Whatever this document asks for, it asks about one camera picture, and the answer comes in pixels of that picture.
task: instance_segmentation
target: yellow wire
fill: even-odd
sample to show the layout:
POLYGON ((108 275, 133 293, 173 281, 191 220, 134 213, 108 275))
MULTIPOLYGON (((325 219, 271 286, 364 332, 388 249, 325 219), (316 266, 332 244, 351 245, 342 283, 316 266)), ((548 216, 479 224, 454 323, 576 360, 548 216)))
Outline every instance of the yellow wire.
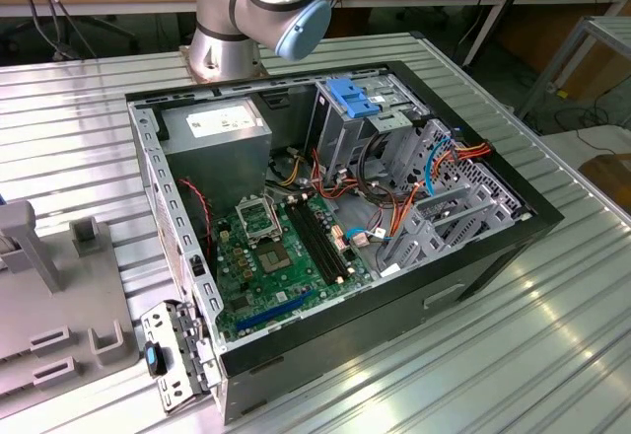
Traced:
POLYGON ((280 182, 280 185, 289 185, 292 182, 294 182, 294 180, 298 176, 299 165, 300 165, 300 160, 296 158, 296 163, 294 164, 294 170, 292 171, 292 174, 286 180, 280 182))
POLYGON ((473 150, 479 150, 480 148, 483 148, 486 146, 486 143, 482 143, 481 145, 477 145, 477 146, 472 146, 471 148, 456 148, 458 151, 473 151, 473 150))

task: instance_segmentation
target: open computer tower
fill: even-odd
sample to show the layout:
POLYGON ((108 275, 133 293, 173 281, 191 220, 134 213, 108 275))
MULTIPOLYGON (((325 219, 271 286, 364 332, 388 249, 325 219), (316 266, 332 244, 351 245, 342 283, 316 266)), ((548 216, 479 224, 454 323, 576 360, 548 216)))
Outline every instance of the open computer tower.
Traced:
POLYGON ((127 100, 181 298, 142 318, 168 412, 251 412, 483 290, 562 220, 400 62, 127 100))

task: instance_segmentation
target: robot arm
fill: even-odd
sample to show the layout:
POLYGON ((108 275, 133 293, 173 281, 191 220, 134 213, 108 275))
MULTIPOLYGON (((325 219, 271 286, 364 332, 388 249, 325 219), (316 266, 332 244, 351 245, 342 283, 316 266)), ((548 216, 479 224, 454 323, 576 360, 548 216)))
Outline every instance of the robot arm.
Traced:
POLYGON ((285 59, 303 59, 323 38, 330 16, 325 0, 197 0, 190 67, 203 81, 255 76, 255 41, 285 59))

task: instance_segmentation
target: cardboard box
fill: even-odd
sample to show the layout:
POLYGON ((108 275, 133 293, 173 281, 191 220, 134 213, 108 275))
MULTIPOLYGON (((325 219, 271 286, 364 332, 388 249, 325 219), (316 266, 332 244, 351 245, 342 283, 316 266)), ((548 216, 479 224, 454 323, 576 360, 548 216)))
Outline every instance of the cardboard box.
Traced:
POLYGON ((631 214, 631 153, 596 156, 584 163, 579 171, 631 214))

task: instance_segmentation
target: blue wire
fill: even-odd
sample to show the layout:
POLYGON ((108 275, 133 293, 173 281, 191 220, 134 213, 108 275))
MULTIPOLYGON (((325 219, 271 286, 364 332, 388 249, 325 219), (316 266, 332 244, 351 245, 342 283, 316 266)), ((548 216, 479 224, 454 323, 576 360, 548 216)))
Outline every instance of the blue wire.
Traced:
MULTIPOLYGON (((349 231, 346 232, 346 238, 350 239, 353 235, 355 234, 361 234, 362 232, 367 233, 368 235, 372 236, 372 237, 376 237, 377 235, 375 235, 373 232, 369 232, 366 229, 360 229, 359 227, 356 229, 350 229, 349 231)), ((383 237, 382 240, 390 240, 390 237, 383 237)))
POLYGON ((452 138, 449 136, 439 141, 436 146, 434 146, 434 149, 427 159, 427 164, 425 165, 425 186, 427 187, 427 191, 430 193, 430 195, 434 195, 434 187, 432 186, 432 163, 434 162, 434 155, 441 146, 443 146, 445 143, 449 143, 450 141, 452 141, 452 138))

